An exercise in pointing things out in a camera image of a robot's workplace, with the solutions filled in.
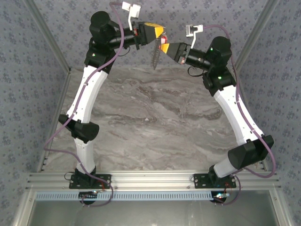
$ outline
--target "black cable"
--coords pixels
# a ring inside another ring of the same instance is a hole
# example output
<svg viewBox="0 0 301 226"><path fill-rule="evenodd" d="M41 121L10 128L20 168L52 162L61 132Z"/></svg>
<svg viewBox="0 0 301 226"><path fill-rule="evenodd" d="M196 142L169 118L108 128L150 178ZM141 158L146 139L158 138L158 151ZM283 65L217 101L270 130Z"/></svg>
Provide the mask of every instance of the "black cable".
<svg viewBox="0 0 301 226"><path fill-rule="evenodd" d="M67 178L66 178L66 175L67 175L67 173L72 173L72 174L75 174L75 172L66 172L66 173L64 174L64 178L65 178L65 180L69 180L69 181L71 181L71 179L67 179Z"/></svg>
<svg viewBox="0 0 301 226"><path fill-rule="evenodd" d="M202 72L201 74L192 75L192 74L190 74L190 72L189 72L190 68L195 68L195 67L190 66L190 67L187 69L187 73L188 73L188 75L190 75L191 77L201 77L201 76L203 76L203 75L205 74L205 73L204 73L204 70L203 70L203 72Z"/></svg>
<svg viewBox="0 0 301 226"><path fill-rule="evenodd" d="M125 53L125 54L123 54L123 55L119 55L119 57L123 57L123 56L125 56L126 54L128 54L128 53L130 52L130 50L131 50L131 47L129 46L129 47L128 47L128 51L127 51L127 53Z"/></svg>

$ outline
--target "wall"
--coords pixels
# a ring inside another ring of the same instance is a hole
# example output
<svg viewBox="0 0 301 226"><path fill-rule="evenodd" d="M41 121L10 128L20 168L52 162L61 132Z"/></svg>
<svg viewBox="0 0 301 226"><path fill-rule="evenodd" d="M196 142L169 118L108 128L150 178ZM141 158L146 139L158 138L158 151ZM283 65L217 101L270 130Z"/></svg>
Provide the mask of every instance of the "wall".
<svg viewBox="0 0 301 226"><path fill-rule="evenodd" d="M273 153L296 225L301 225L301 3L280 1L240 76L252 115L275 139Z"/></svg>
<svg viewBox="0 0 301 226"><path fill-rule="evenodd" d="M0 225L37 168L65 74L21 0L0 1Z"/></svg>
<svg viewBox="0 0 301 226"><path fill-rule="evenodd" d="M116 20L109 6L110 0L35 0L56 42L72 67L82 67L88 43L90 17L97 11L107 11ZM162 24L167 29L169 42L184 41L187 24L222 24L232 37L235 58L242 49L266 0L133 0L142 5L138 21ZM128 12L118 7L123 25L127 25ZM207 50L212 39L223 32L213 29L198 34L195 48ZM126 57L119 57L119 65L150 65L154 44L135 48ZM169 57L161 55L160 64L175 65Z"/></svg>

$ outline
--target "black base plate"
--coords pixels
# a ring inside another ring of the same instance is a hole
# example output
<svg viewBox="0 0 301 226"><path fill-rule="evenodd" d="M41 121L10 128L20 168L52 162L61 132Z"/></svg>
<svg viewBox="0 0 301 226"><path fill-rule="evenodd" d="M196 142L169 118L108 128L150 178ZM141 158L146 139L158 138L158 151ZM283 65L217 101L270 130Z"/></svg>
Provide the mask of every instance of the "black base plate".
<svg viewBox="0 0 301 226"><path fill-rule="evenodd" d="M111 183L111 178L112 178L111 174L95 174L95 176ZM92 186L80 184L80 182L75 174L73 174L71 176L71 180L69 183L70 189L102 189L103 186L105 189L110 188L109 185L107 185L106 183L103 183L99 180L95 181L95 183Z"/></svg>
<svg viewBox="0 0 301 226"><path fill-rule="evenodd" d="M221 182L218 186L214 186L207 173L196 173L193 175L194 187L195 188L229 188L226 186L228 183L232 188L236 188L235 179L233 177L221 178Z"/></svg>

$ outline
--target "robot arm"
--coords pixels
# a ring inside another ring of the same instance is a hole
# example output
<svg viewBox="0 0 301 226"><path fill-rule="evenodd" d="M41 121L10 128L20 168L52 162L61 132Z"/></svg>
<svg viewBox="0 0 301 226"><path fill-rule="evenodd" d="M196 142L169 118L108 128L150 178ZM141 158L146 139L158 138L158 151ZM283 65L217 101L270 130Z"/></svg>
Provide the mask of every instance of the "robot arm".
<svg viewBox="0 0 301 226"><path fill-rule="evenodd" d="M236 136L238 147L228 151L226 159L210 167L208 176L214 187L222 186L221 178L228 177L243 167L265 159L268 151L258 137L255 136L243 119L236 103L236 81L227 68L231 57L231 43L225 37L213 39L207 52L191 48L186 43L168 43L161 50L179 64L188 64L206 71L203 74L203 84L211 96L222 107ZM253 121L244 103L240 101L242 110L254 130L272 147L274 140L265 136Z"/></svg>
<svg viewBox="0 0 301 226"><path fill-rule="evenodd" d="M129 6L129 11L133 15L133 10ZM90 32L92 38L89 43L89 50L85 59L85 68L75 99L67 111L67 114L59 116L59 122L64 124L74 112L75 105L78 98L81 96L81 101L77 107L77 111L72 120L67 124L66 128L71 132L74 138L77 155L81 163L90 174L96 173L96 167L93 158L93 140L96 138L99 126L90 121L92 108L98 94L100 87L107 78L112 64L96 72L93 77L86 84L87 77L95 71L98 67L108 62L115 56L114 49L120 46L121 32L119 26L114 21L111 21L109 14L100 11L96 12L91 17ZM139 46L146 45L157 39L164 32L164 27L158 24L138 22L131 23L129 28L124 29L124 48L135 45L137 49ZM80 185L91 187L95 182L94 179L88 177L80 164L77 165L75 176L78 177Z"/></svg>

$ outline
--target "gray marble surface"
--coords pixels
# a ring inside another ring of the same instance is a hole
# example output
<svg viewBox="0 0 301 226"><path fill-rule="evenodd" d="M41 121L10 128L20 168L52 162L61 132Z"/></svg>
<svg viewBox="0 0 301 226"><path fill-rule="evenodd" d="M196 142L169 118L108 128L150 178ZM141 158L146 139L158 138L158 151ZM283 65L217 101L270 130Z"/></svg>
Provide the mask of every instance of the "gray marble surface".
<svg viewBox="0 0 301 226"><path fill-rule="evenodd" d="M72 104L81 77L80 70L72 70L62 113ZM190 77L185 68L112 69L91 121L100 126L94 144L98 170L206 170L236 145L230 123L202 78ZM52 147L76 151L66 129ZM44 169L75 167L74 157L49 153Z"/></svg>

